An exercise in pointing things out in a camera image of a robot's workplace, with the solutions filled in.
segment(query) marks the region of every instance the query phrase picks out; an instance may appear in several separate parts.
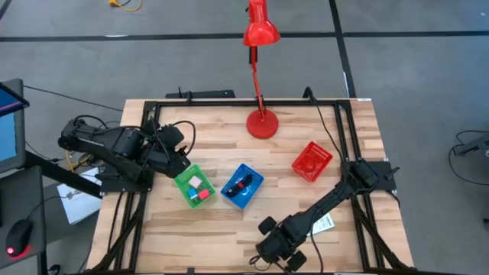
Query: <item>lamp shade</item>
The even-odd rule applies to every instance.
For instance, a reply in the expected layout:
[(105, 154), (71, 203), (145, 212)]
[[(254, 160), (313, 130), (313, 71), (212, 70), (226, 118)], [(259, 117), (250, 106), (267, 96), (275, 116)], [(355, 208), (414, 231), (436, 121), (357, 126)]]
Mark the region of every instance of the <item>lamp shade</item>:
[(268, 20), (267, 2), (250, 0), (250, 25), (246, 29), (243, 44), (249, 47), (268, 45), (280, 40), (277, 28)]

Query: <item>red basket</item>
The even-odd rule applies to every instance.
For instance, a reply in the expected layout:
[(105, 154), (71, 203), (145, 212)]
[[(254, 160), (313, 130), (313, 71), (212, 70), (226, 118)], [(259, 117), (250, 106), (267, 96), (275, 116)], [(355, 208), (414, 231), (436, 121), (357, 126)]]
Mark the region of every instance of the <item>red basket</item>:
[(292, 163), (292, 168), (304, 179), (314, 182), (332, 158), (327, 150), (311, 141)]

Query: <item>small cube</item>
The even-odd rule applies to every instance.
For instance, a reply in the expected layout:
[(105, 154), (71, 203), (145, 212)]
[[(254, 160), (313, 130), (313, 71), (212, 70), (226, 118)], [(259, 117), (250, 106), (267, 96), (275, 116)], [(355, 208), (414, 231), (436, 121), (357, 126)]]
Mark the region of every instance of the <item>small cube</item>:
[(199, 179), (199, 178), (198, 178), (198, 177), (196, 177), (196, 176), (192, 176), (192, 179), (190, 179), (190, 181), (189, 181), (189, 184), (190, 184), (190, 185), (191, 185), (193, 188), (195, 188), (195, 189), (198, 189), (201, 183), (202, 183), (202, 180), (201, 180), (201, 179)]
[(191, 200), (197, 199), (199, 197), (197, 195), (197, 190), (195, 190), (194, 188), (190, 188), (188, 194)]
[(210, 193), (207, 189), (204, 189), (204, 190), (199, 192), (199, 198), (201, 200), (207, 199), (209, 196), (210, 196)]

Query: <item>plastic basket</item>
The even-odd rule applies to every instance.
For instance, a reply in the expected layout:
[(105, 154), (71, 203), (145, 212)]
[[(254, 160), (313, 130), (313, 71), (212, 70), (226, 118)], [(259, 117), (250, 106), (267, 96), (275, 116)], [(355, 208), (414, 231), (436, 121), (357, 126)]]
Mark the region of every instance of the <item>plastic basket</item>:
[(304, 179), (314, 182), (332, 158), (333, 155), (327, 150), (311, 141), (292, 163), (292, 168)]
[[(202, 183), (197, 189), (197, 192), (207, 189), (209, 191), (209, 197), (207, 197), (207, 199), (204, 199), (203, 201), (200, 199), (197, 201), (193, 201), (190, 199), (188, 195), (188, 191), (190, 188), (192, 188), (191, 185), (189, 184), (189, 181), (190, 179), (192, 179), (192, 176), (197, 176), (202, 180)], [(175, 178), (175, 183), (180, 189), (180, 192), (182, 193), (185, 200), (189, 203), (190, 207), (193, 209), (199, 207), (199, 205), (201, 205), (206, 200), (210, 199), (215, 194), (214, 187), (209, 182), (206, 175), (204, 174), (204, 172), (201, 171), (199, 165), (197, 164), (192, 165), (189, 169), (183, 171), (183, 173), (178, 175), (178, 177)]]
[[(241, 180), (246, 175), (251, 174), (253, 176), (253, 180), (251, 181), (249, 186), (246, 186), (246, 189), (242, 190), (236, 196), (229, 198), (226, 195), (228, 189), (233, 187), (239, 180)], [(224, 185), (221, 189), (221, 194), (226, 198), (236, 204), (240, 209), (244, 209), (246, 205), (250, 202), (253, 195), (257, 192), (260, 185), (263, 183), (264, 178), (262, 175), (257, 173), (255, 170), (248, 167), (246, 164), (242, 164), (238, 167), (236, 172), (232, 175), (231, 179)]]

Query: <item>lamp base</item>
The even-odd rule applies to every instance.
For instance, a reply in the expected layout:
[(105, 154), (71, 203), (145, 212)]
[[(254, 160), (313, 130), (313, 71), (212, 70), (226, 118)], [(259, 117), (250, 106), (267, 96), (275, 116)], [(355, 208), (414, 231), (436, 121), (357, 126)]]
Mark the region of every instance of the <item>lamp base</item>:
[(277, 133), (278, 118), (272, 111), (265, 110), (265, 120), (262, 121), (260, 111), (256, 110), (248, 116), (246, 128), (255, 138), (271, 138)]

